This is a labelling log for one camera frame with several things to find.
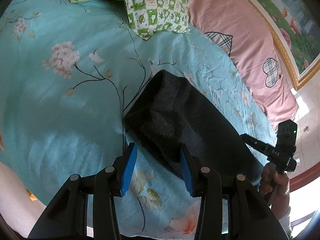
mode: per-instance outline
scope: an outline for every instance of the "human hand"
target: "human hand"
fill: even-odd
[[[269,167],[269,164],[267,163],[261,173],[259,192],[262,196],[264,196],[273,190],[270,185],[272,178],[279,185],[278,192],[271,204],[271,210],[273,211],[276,218],[280,219],[289,210],[289,178],[286,173],[279,174],[277,171],[275,171],[273,174],[270,173],[271,169]]]

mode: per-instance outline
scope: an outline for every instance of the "black fabric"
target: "black fabric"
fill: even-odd
[[[263,169],[237,131],[187,79],[158,72],[124,118],[142,146],[182,178],[179,145],[221,175],[244,174],[257,187]]]

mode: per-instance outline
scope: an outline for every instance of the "framed painting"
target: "framed painting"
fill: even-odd
[[[248,0],[267,23],[295,90],[320,69],[320,27],[302,0]]]

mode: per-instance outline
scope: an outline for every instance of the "blue rubber pad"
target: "blue rubber pad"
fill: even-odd
[[[138,149],[137,146],[134,145],[132,147],[132,151],[130,153],[127,166],[124,169],[124,173],[122,176],[122,187],[120,189],[121,195],[124,196],[127,191],[129,190],[132,174],[133,174],[133,169],[134,166],[136,165],[136,160],[137,160],[137,154],[138,154]]]
[[[186,184],[186,189],[190,193],[190,196],[193,196],[195,193],[195,189],[193,187],[193,178],[182,148],[180,148],[180,169],[182,172],[184,183]]]

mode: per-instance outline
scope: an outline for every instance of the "sleeve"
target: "sleeve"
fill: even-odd
[[[287,233],[289,239],[292,239],[292,230],[290,227],[290,212],[291,212],[291,207],[289,207],[288,212],[278,221],[282,226],[282,228],[284,229],[284,231]]]

